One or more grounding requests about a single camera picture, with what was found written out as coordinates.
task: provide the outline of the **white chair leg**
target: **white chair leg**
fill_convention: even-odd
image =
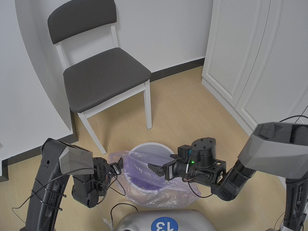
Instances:
[[[143,91],[143,96],[144,96],[145,119],[147,122],[147,128],[150,129],[152,128],[150,80],[148,80],[144,84],[145,84],[145,90]]]
[[[83,125],[86,127],[86,129],[88,130],[88,133],[90,134],[90,136],[92,137],[92,139],[94,140],[95,144],[97,145],[97,147],[99,148],[99,150],[102,152],[102,154],[106,154],[106,151],[104,149],[104,147],[102,146],[102,144],[100,143],[100,141],[98,140],[97,136],[95,135],[93,129],[91,128],[90,123],[88,122],[86,116],[84,113],[78,113],[79,118],[81,119]]]

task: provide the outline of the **white chair frame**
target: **white chair frame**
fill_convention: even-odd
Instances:
[[[117,40],[117,36],[116,36],[116,28],[115,28],[115,24],[112,23],[110,24],[110,29],[111,29],[111,36],[112,36],[112,42],[113,42],[113,47],[118,47],[118,40]],[[61,64],[63,66],[63,69],[67,69],[67,64],[61,49],[61,42],[56,43],[56,49],[57,52],[59,54],[59,58],[61,61]],[[97,145],[97,147],[100,149],[100,151],[103,154],[106,154],[106,150],[104,149],[104,147],[102,146],[102,144],[100,143],[98,137],[95,135],[93,129],[91,128],[90,123],[88,122],[88,118],[109,108],[110,106],[113,106],[139,92],[143,91],[143,95],[144,95],[144,107],[145,107],[145,118],[146,118],[146,123],[147,123],[147,128],[150,129],[152,128],[152,114],[151,114],[151,95],[150,95],[150,80],[140,84],[139,86],[136,86],[126,92],[123,92],[113,98],[110,98],[109,100],[89,109],[86,110],[82,113],[78,113],[79,118],[81,119],[81,121],[83,122],[83,125],[86,127],[88,133],[90,134],[90,136],[92,137],[92,139],[94,140],[95,144]]]

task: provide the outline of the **dark gray baseboard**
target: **dark gray baseboard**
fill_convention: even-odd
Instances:
[[[179,64],[173,67],[165,68],[156,72],[153,72],[150,78],[150,82],[165,78],[170,75],[174,75],[180,72],[184,72],[186,70],[200,67],[204,64],[204,58],[200,58],[194,61],[190,61],[188,63]]]
[[[162,69],[156,72],[153,72],[150,78],[150,82],[162,79],[164,77],[174,75],[180,72],[184,72],[186,70],[195,68],[195,67],[200,67],[204,64],[204,58],[200,58],[194,61],[190,61],[188,63],[183,63],[179,64],[173,67],[169,67],[166,69]],[[75,119],[74,119],[74,114],[71,112],[71,121],[72,121],[72,128],[73,128],[73,134],[70,134],[68,136],[65,136],[61,139],[59,139],[62,142],[71,144],[76,141],[78,141],[78,136],[77,136],[77,130],[75,126]],[[32,158],[34,156],[38,156],[41,154],[41,147],[33,148],[29,151],[23,152],[21,154],[18,154],[16,156],[10,157],[6,160],[2,161],[2,175],[0,176],[0,182],[3,181],[8,181],[9,180],[9,173],[8,173],[8,165],[18,163],[20,161]]]
[[[63,138],[60,138],[59,141],[62,141],[62,142],[68,143],[68,144],[71,144],[71,143],[74,143],[74,142],[78,141],[77,130],[76,130],[76,126],[75,126],[74,114],[72,112],[71,112],[71,121],[72,121],[73,133],[70,134],[70,135],[67,135],[67,136],[65,136]],[[16,156],[12,156],[10,158],[2,160],[2,165],[1,165],[1,167],[2,167],[2,175],[0,175],[0,182],[4,182],[4,181],[8,181],[9,180],[9,172],[8,172],[8,166],[9,165],[21,162],[23,160],[26,160],[26,159],[29,159],[29,158],[32,158],[32,157],[35,157],[35,156],[38,156],[38,155],[41,155],[41,147],[40,146],[36,147],[36,148],[33,148],[33,149],[29,150],[29,151],[20,153],[20,154],[18,154]]]

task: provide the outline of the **blue round sticker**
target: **blue round sticker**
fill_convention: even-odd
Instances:
[[[151,231],[178,231],[179,225],[169,217],[157,218],[151,225]]]

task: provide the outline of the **bucket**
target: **bucket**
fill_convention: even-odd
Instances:
[[[150,154],[150,155],[154,155],[154,156],[158,156],[158,157],[162,157],[162,158],[169,158],[170,154],[173,154],[173,151],[168,148],[167,146],[163,145],[163,144],[159,144],[159,143],[155,143],[155,142],[148,142],[148,143],[143,143],[140,145],[137,145],[136,147],[134,147],[131,152],[139,152],[139,153],[145,153],[145,154]],[[155,186],[155,185],[151,185],[147,182],[144,182],[140,179],[134,178],[131,175],[129,175],[128,172],[124,173],[125,178],[127,179],[127,181],[130,183],[131,187],[141,191],[141,192],[146,192],[146,193],[157,193],[158,191],[160,191],[161,187]]]

